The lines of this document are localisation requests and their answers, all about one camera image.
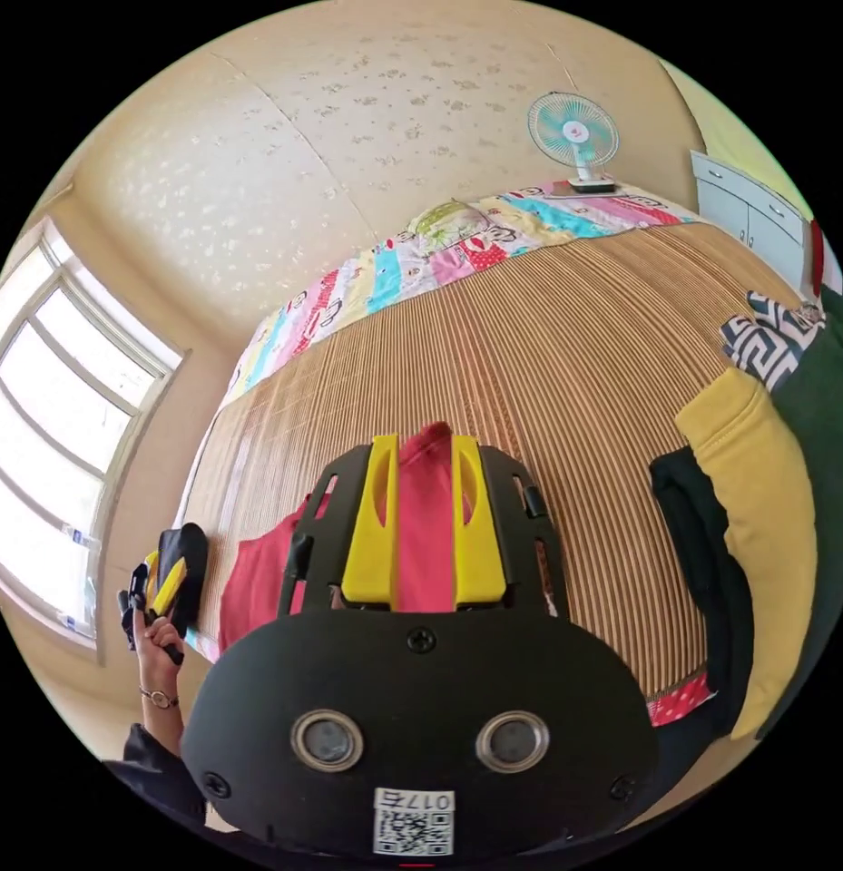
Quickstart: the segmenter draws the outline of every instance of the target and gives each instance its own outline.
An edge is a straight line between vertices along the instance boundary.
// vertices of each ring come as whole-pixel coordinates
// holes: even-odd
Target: wrist
[[[163,674],[156,670],[140,669],[140,687],[143,690],[158,690],[168,696],[178,695],[179,682],[175,674]]]

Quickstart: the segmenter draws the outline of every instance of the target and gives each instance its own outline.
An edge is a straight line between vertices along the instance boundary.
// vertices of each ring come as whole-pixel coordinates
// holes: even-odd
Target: cabinet door
[[[775,221],[749,207],[748,247],[768,263],[798,293],[805,267],[805,251]]]
[[[696,180],[700,216],[717,224],[740,242],[748,238],[748,203],[716,184]]]

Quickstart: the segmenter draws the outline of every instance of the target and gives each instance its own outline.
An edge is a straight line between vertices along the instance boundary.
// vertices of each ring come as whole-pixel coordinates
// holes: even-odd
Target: white cabinet
[[[775,191],[743,172],[691,152],[700,216],[747,245],[803,298],[809,287],[807,222]]]
[[[700,198],[700,215],[735,236],[739,242],[748,238],[748,209],[745,200],[709,184],[702,179],[696,180],[696,189]]]
[[[775,221],[748,207],[748,247],[765,260],[794,290],[801,290],[804,253]]]

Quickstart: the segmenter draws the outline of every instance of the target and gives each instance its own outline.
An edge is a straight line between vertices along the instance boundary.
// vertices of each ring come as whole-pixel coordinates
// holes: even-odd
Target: green garment
[[[804,686],[843,609],[843,297],[823,288],[820,299],[827,328],[811,343],[796,371],[771,395],[781,419],[802,447],[811,479],[818,576],[799,666],[760,730],[760,738]]]

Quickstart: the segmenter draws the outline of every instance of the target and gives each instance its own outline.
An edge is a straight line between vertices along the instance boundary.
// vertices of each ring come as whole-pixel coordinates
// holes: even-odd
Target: window frame
[[[101,605],[103,577],[106,572],[106,536],[112,527],[117,497],[122,491],[124,479],[136,448],[149,425],[152,415],[163,400],[164,394],[169,389],[173,379],[181,370],[190,352],[181,351],[169,340],[158,336],[156,333],[152,333],[160,343],[162,343],[179,359],[176,366],[170,368],[168,364],[162,362],[148,349],[142,347],[139,342],[130,336],[119,323],[111,318],[110,315],[98,305],[93,296],[85,289],[82,282],[54,255],[47,239],[47,221],[48,219],[41,221],[40,226],[36,229],[35,233],[31,233],[30,231],[26,232],[18,246],[11,253],[12,268],[5,269],[0,277],[1,289],[10,276],[14,274],[19,264],[21,264],[35,249],[40,249],[53,267],[52,274],[34,291],[34,293],[32,293],[31,297],[15,313],[12,321],[1,335],[0,366],[7,352],[20,335],[22,329],[26,324],[28,324],[46,346],[77,377],[82,379],[87,386],[95,390],[108,402],[122,410],[130,419],[128,420],[127,427],[125,427],[122,437],[113,452],[113,457],[110,460],[110,463],[106,470],[101,472],[99,469],[83,460],[80,456],[75,455],[73,451],[62,445],[57,439],[49,435],[42,426],[36,423],[36,421],[34,421],[31,416],[21,408],[18,400],[12,395],[6,387],[3,379],[0,377],[0,393],[9,402],[13,410],[21,417],[23,423],[48,446],[52,447],[53,450],[57,451],[71,463],[85,471],[87,474],[94,476],[101,482],[101,492],[94,509],[92,528],[88,533],[89,539],[98,544],[94,548],[88,548],[86,567],[87,576],[93,579],[94,585],[94,614],[91,625],[93,637],[85,632],[77,631],[68,626],[61,619],[61,613],[57,608],[31,591],[22,580],[15,577],[15,575],[1,563],[0,590],[10,600],[26,611],[29,616],[46,625],[50,630],[56,632],[60,636],[75,642],[76,645],[90,650],[95,654],[98,664],[103,665],[103,645],[99,640],[103,638],[104,615]],[[28,241],[32,236],[34,236],[33,241]],[[19,249],[22,245],[24,245],[24,248],[21,250],[21,253],[19,253]],[[132,317],[136,318],[130,307],[124,303],[121,297],[113,294],[113,292],[107,288],[104,289],[122,308],[124,308]],[[89,372],[88,369],[78,363],[37,318],[36,314],[39,308],[56,291],[62,291],[70,302],[73,303],[79,313],[93,327],[98,329],[105,338],[119,348],[119,350],[121,350],[136,365],[152,376],[152,384],[149,386],[149,389],[140,401],[139,406],[134,406],[132,403],[118,396],[107,385],[103,384],[97,377]],[[61,530],[64,519],[56,517],[37,503],[35,499],[19,487],[1,467],[0,479],[10,492],[26,507],[52,527],[57,528],[59,531]]]

